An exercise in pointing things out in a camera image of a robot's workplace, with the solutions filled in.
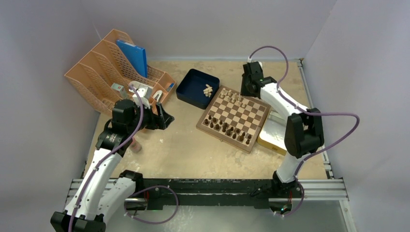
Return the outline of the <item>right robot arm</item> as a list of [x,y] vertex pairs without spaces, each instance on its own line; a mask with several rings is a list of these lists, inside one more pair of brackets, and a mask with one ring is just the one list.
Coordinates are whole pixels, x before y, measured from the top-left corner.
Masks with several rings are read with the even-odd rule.
[[296,176],[304,159],[324,144],[320,111],[299,105],[286,92],[280,90],[278,81],[272,77],[264,77],[259,62],[247,62],[243,65],[243,70],[240,94],[263,100],[286,120],[284,144],[287,152],[271,182],[272,192],[282,197],[295,186]]

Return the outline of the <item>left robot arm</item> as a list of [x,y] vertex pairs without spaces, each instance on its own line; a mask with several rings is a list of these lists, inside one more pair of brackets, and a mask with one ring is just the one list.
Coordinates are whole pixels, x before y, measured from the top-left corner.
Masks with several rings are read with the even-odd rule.
[[112,172],[122,160],[134,135],[141,129],[165,130],[174,117],[155,105],[119,100],[112,109],[103,132],[98,136],[90,167],[71,201],[62,212],[54,212],[50,223],[57,232],[103,232],[126,198],[140,197],[145,189],[141,173],[125,170],[114,187],[105,191]]

